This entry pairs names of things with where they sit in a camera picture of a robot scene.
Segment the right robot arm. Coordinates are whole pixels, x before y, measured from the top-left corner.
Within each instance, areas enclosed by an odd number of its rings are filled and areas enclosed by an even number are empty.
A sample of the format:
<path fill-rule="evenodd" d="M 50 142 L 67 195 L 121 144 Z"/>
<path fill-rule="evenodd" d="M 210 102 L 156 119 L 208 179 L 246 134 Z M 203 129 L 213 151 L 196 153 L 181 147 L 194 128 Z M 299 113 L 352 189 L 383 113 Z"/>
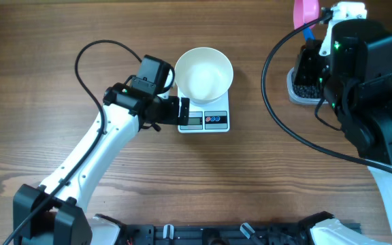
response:
<path fill-rule="evenodd" d="M 374 20 L 330 20 L 302 46 L 294 93 L 331 106 L 339 131 L 369 164 L 392 233 L 392 33 Z"/>

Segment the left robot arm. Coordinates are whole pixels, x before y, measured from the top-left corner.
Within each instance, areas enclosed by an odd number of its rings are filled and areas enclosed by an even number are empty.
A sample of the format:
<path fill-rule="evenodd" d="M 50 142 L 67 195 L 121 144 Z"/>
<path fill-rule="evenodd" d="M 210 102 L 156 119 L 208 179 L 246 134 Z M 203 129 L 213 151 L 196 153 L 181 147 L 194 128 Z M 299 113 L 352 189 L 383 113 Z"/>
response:
<path fill-rule="evenodd" d="M 120 150 L 142 129 L 185 125 L 189 100 L 169 96 L 174 68 L 146 55 L 139 71 L 109 87 L 86 135 L 38 187 L 22 185 L 13 200 L 13 244 L 117 244 L 125 225 L 85 215 L 94 190 Z"/>

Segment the pink scoop blue handle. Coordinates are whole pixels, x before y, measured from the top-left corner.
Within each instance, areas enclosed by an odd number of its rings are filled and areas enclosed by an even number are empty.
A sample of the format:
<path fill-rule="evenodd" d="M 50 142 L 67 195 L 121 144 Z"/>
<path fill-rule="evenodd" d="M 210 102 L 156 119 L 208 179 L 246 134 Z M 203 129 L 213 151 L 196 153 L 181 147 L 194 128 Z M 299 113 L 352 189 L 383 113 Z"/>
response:
<path fill-rule="evenodd" d="M 319 17 L 319 0 L 294 0 L 293 24 L 294 29 L 307 24 Z"/>

